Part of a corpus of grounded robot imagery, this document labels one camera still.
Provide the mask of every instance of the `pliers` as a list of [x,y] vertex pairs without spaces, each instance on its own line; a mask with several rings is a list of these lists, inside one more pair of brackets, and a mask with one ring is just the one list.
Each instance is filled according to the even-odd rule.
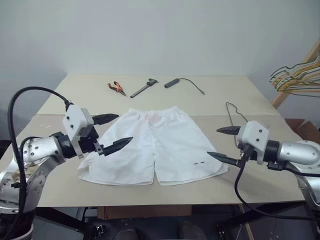
[[115,86],[111,86],[111,84],[108,83],[110,89],[116,91],[117,93],[121,93],[123,96],[127,96],[124,92],[124,89],[120,86],[118,82],[114,81],[113,83]]

